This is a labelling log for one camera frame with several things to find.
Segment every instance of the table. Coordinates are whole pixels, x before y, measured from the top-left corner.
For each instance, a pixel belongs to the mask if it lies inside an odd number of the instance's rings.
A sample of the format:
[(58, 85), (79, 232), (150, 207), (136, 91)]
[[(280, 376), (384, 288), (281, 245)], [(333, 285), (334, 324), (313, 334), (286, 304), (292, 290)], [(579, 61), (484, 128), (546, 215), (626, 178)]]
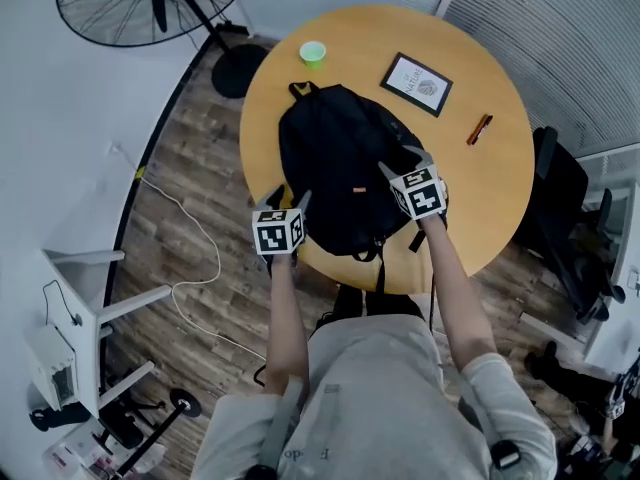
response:
[[(327, 47), (319, 70), (307, 68), (298, 56), (300, 45), (310, 40)], [(399, 51), (453, 81), (440, 117), (380, 87)], [(377, 101), (420, 139), (447, 183), (449, 234), (467, 274), (498, 255), (529, 201), (534, 153), (522, 101), (485, 48), (439, 18), (388, 5), (339, 9), (306, 23), (275, 46), (245, 99), (240, 153), (254, 200), (284, 182), (278, 121), (293, 104), (288, 84), (307, 80), (318, 87), (342, 84)], [(475, 146), (467, 146), (467, 138), (484, 114), (494, 116), (491, 125)], [(385, 291), (389, 293), (431, 289), (426, 241), (417, 254), (408, 250), (416, 231), (415, 223), (409, 223), (384, 247)], [(336, 257), (310, 239), (299, 255), (332, 279), (365, 290), (375, 288), (378, 260), (358, 263)]]
[[(151, 361), (147, 361), (111, 389), (100, 394), (98, 345), (101, 339), (111, 333), (109, 327), (102, 328), (102, 325), (168, 296), (171, 293), (171, 288), (167, 285), (160, 286), (112, 304), (106, 308), (102, 308), (99, 311), (95, 311), (78, 295), (76, 290), (62, 275), (58, 266), (65, 263), (96, 265), (118, 261), (122, 258), (124, 258), (122, 251), (100, 251), (57, 256), (51, 256), (46, 251), (39, 251), (32, 265), (32, 268), (38, 272), (41, 278), (57, 281), (60, 286), (60, 291), (58, 291), (54, 285), (46, 292), (49, 304), (48, 320), (49, 323), (55, 325), (58, 332), (75, 352), (75, 398), (86, 407), (95, 418), (100, 417), (99, 411), (102, 407), (115, 400), (154, 368), (154, 364)], [(74, 316), (79, 316), (81, 325), (72, 325), (69, 313)], [(67, 400), (65, 403), (71, 403), (73, 401), (75, 400)]]

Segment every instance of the white t-shirt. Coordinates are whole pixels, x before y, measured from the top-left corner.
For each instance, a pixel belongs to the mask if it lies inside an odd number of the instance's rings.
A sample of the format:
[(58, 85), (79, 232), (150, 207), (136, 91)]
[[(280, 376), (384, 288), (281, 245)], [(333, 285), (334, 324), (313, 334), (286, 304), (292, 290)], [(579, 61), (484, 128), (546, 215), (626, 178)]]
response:
[[(426, 323), (411, 315), (340, 320), (309, 341), (311, 392), (278, 466), (279, 479), (488, 479), (483, 434), (444, 397), (442, 369)], [(498, 354), (462, 372), (500, 439), (521, 461), (504, 478), (547, 480), (555, 439)], [(222, 397), (193, 480), (243, 478), (258, 461), (281, 397)]]

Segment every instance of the white cable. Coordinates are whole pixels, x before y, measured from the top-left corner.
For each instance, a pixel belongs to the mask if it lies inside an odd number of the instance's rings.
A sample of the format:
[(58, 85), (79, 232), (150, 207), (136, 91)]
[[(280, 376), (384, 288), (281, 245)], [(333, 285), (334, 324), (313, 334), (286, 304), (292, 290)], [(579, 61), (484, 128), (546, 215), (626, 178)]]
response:
[[(124, 153), (124, 151), (122, 151), (119, 147), (117, 146), (113, 146), (113, 149), (117, 152), (119, 152), (120, 154), (122, 154), (122, 156), (125, 158), (125, 160), (129, 163), (129, 165), (131, 165), (133, 167), (133, 164), (131, 162), (129, 162), (129, 158), (127, 157), (127, 155)], [(182, 203), (180, 203), (180, 201), (178, 201), (176, 198), (171, 197), (169, 194), (167, 194), (164, 190), (162, 190), (159, 187), (156, 187), (153, 183), (151, 183), (150, 181), (147, 181), (144, 176), (140, 176), (139, 177), (140, 181), (146, 185), (148, 185), (149, 187), (151, 187), (152, 189), (156, 190), (157, 192), (159, 192), (160, 194), (162, 194), (164, 197), (166, 197), (169, 201), (174, 202), (175, 204), (178, 205), (178, 208), (180, 208), (180, 210), (182, 210), (182, 213), (184, 213), (187, 217), (189, 217), (196, 226), (198, 226), (198, 229), (200, 229), (200, 231), (202, 231), (202, 234), (204, 236), (207, 237), (207, 240), (209, 240), (209, 242), (211, 243), (211, 245), (213, 245), (213, 247), (216, 250), (216, 257), (218, 260), (218, 272), (216, 272), (216, 275), (213, 276), (211, 279), (207, 279), (206, 281), (180, 281), (179, 283), (174, 284), (171, 287), (171, 299), (173, 299), (173, 303), (176, 306), (176, 309), (178, 310), (178, 313), (180, 313), (180, 316), (192, 327), (195, 327), (196, 329), (208, 334), (209, 336), (213, 336), (214, 338), (220, 338), (228, 343), (231, 343), (232, 345), (235, 345), (236, 347), (241, 348), (242, 350), (245, 350), (247, 352), (249, 352), (250, 354), (253, 354), (256, 357), (259, 357), (260, 359), (262, 359), (263, 361), (266, 361), (266, 359), (261, 356), (260, 354), (258, 354), (257, 352), (251, 350), (248, 347), (245, 347), (244, 345), (241, 345), (240, 343), (238, 343), (237, 341), (234, 341), (232, 339), (229, 339), (225, 336), (222, 336), (218, 333), (209, 331), (208, 329), (205, 329), (204, 327), (201, 327), (200, 325), (198, 325), (197, 323), (195, 323), (193, 320), (190, 320), (180, 309), (180, 305), (178, 304), (178, 301), (176, 300), (176, 288), (178, 286), (186, 286), (186, 285), (190, 285), (190, 286), (196, 286), (196, 285), (201, 285), (201, 284), (209, 284), (209, 283), (213, 283), (214, 281), (216, 281), (219, 277), (220, 277), (220, 273), (222, 271), (222, 263), (220, 261), (220, 251), (218, 250), (218, 244), (215, 243), (215, 241), (213, 240), (213, 238), (211, 238), (211, 236), (209, 236), (209, 234), (203, 229), (203, 227), (200, 225), (200, 223), (198, 222), (198, 220), (191, 215), (187, 210), (184, 209), (184, 206), (182, 206)]]

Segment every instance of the standing fan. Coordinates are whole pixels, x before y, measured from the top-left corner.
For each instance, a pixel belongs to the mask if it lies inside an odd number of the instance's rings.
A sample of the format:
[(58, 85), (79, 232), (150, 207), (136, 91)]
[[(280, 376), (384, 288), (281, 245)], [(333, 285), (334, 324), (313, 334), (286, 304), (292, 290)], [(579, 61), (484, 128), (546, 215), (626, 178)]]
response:
[(227, 98), (242, 98), (267, 51), (255, 44), (229, 48), (211, 24), (210, 20), (218, 15), (224, 18), (224, 10), (233, 1), (56, 0), (56, 3), (71, 30), (105, 46), (146, 46), (188, 34), (204, 25), (223, 50), (211, 72), (213, 86)]

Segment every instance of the white device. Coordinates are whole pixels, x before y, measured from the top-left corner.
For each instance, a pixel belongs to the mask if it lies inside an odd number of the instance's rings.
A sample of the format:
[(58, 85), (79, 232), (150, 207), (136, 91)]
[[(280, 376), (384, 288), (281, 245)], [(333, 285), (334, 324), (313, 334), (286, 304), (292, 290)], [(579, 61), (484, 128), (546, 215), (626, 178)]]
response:
[(445, 209), (445, 196), (434, 164), (398, 176), (389, 184), (400, 208), (414, 220)]
[(433, 213), (442, 213), (447, 209), (446, 186), (438, 176), (433, 158), (424, 149), (415, 146), (403, 147), (420, 159), (415, 171), (398, 176), (384, 162), (378, 162), (382, 174), (389, 181), (398, 206), (413, 220)]
[(31, 379), (52, 409), (75, 399), (78, 389), (76, 354), (54, 325), (29, 331), (25, 337)]
[(258, 254), (288, 254), (304, 240), (303, 214), (299, 208), (289, 210), (255, 210), (253, 237)]

